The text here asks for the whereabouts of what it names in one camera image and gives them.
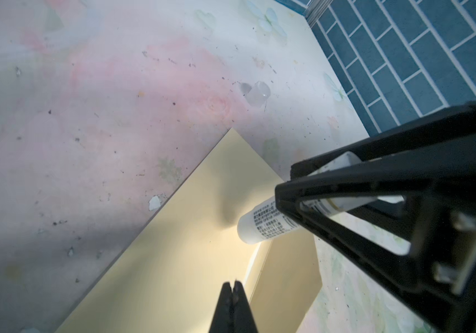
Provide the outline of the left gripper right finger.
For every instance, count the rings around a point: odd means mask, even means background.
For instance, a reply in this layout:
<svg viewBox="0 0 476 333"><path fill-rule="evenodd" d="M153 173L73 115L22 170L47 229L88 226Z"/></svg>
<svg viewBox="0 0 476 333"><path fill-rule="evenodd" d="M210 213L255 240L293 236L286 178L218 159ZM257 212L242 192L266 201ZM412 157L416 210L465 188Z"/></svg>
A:
<svg viewBox="0 0 476 333"><path fill-rule="evenodd" d="M238 280L232 287L232 332L258 333L243 285Z"/></svg>

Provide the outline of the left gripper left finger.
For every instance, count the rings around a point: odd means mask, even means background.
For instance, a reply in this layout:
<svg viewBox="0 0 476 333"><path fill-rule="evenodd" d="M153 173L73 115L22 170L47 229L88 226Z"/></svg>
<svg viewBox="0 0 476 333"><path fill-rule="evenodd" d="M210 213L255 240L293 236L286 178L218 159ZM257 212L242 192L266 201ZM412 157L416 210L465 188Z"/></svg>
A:
<svg viewBox="0 0 476 333"><path fill-rule="evenodd" d="M224 282L218 297L209 333L231 333L234 331L233 289L229 282Z"/></svg>

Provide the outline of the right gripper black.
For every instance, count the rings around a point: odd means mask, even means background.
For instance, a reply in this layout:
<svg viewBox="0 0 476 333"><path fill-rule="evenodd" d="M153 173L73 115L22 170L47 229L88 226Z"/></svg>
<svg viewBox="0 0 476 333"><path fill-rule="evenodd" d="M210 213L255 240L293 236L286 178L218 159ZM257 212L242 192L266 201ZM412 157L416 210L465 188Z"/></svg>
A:
<svg viewBox="0 0 476 333"><path fill-rule="evenodd" d="M406 216L394 216L400 204L375 203L330 218L299 210L299 224L435 329L476 332L476 101L296 162L295 180L277 185L275 196L391 196L372 187L368 164L331 162L347 151L362 161L408 151L408 177L418 185ZM390 251L378 234L411 241L409 254Z"/></svg>

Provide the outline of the yellow envelope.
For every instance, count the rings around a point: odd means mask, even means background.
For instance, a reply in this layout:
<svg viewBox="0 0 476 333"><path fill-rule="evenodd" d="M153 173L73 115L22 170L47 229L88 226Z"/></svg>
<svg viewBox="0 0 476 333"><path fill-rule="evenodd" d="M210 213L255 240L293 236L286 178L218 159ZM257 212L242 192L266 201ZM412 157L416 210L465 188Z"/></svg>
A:
<svg viewBox="0 0 476 333"><path fill-rule="evenodd" d="M61 324L61 332L207 332L225 282L260 332L296 332L322 288L314 236L249 245L239 218L281 178L229 130Z"/></svg>

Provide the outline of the white glue stick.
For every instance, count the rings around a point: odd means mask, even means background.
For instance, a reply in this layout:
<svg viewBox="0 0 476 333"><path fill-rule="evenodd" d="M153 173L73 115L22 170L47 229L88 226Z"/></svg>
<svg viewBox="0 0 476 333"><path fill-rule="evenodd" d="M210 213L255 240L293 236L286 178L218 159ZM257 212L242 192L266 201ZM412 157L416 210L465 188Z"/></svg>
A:
<svg viewBox="0 0 476 333"><path fill-rule="evenodd" d="M330 218L368 204L401 204L404 201L402 196L358 196L283 203L276 196L272 196L243 215L236 230L244 243L257 244L301 229L299 222L302 217L297 212L299 210Z"/></svg>

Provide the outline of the clear glue stick cap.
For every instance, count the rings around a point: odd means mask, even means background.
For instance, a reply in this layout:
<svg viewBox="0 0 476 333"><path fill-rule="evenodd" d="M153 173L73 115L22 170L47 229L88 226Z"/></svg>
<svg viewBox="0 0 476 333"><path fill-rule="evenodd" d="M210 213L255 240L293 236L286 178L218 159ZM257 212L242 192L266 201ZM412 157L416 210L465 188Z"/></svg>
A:
<svg viewBox="0 0 476 333"><path fill-rule="evenodd" d="M247 103L253 107L264 105L271 96L270 87L263 81L258 81L253 85L242 83L240 89Z"/></svg>

